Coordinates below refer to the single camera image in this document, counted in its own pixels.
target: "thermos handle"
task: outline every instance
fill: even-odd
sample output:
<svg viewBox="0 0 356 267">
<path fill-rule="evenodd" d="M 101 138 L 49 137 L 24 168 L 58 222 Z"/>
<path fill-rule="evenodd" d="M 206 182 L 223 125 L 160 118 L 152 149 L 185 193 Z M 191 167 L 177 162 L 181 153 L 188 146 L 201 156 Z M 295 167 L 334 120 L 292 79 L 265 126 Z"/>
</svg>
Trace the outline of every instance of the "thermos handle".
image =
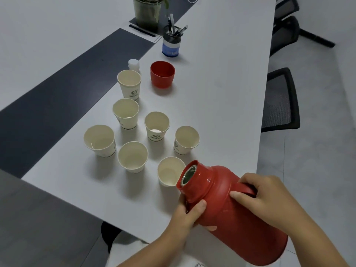
<svg viewBox="0 0 356 267">
<path fill-rule="evenodd" d="M 251 184 L 236 183 L 233 187 L 234 191 L 244 193 L 250 197 L 256 197 L 257 189 Z"/>
</svg>

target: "potted plant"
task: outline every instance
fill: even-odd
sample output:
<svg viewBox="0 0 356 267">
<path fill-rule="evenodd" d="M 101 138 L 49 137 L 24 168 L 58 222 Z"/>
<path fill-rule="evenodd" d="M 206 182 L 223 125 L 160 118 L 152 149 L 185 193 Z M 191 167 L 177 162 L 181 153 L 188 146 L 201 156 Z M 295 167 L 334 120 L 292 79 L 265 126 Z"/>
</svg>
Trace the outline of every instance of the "potted plant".
<svg viewBox="0 0 356 267">
<path fill-rule="evenodd" d="M 149 31 L 156 31 L 158 28 L 159 13 L 162 2 L 168 9 L 168 0 L 133 0 L 133 8 L 137 25 Z"/>
</svg>

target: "white cable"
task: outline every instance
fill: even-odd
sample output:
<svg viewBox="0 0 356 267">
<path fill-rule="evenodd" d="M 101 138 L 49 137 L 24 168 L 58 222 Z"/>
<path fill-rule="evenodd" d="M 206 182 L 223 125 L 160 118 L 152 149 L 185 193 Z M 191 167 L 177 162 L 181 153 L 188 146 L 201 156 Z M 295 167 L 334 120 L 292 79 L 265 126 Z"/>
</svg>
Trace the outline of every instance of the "white cable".
<svg viewBox="0 0 356 267">
<path fill-rule="evenodd" d="M 195 4 L 196 2 L 198 2 L 198 0 L 195 0 L 194 2 L 191 2 L 191 1 L 189 1 L 189 0 L 187 0 L 189 3 L 191 3 L 191 4 Z"/>
</svg>

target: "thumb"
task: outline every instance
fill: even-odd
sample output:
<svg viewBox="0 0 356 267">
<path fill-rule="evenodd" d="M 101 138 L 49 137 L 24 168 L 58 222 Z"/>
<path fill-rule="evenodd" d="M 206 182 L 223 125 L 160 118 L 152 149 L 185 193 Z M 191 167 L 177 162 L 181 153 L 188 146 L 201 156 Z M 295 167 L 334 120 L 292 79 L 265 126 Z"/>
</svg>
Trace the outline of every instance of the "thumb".
<svg viewBox="0 0 356 267">
<path fill-rule="evenodd" d="M 230 197 L 232 197 L 234 200 L 236 200 L 250 211 L 252 211 L 251 209 L 253 208 L 256 200 L 253 197 L 237 191 L 230 191 Z"/>
<path fill-rule="evenodd" d="M 206 208 L 207 202 L 205 200 L 199 201 L 187 214 L 189 224 L 193 226 L 194 222 L 204 213 Z"/>
</svg>

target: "red thermos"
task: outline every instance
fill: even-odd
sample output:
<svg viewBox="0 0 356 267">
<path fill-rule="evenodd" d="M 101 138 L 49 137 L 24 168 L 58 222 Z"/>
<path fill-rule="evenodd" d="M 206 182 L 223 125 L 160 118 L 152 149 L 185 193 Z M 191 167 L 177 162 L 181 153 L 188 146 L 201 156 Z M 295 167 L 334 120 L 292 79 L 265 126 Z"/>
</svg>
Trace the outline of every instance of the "red thermos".
<svg viewBox="0 0 356 267">
<path fill-rule="evenodd" d="M 213 235 L 247 262 L 269 265 L 282 255 L 288 236 L 229 196 L 233 190 L 256 197 L 256 189 L 238 183 L 239 179 L 226 167 L 207 167 L 194 160 L 183 170 L 177 188 L 185 195 L 188 209 L 202 199 L 207 202 L 199 224 L 210 226 Z"/>
</svg>

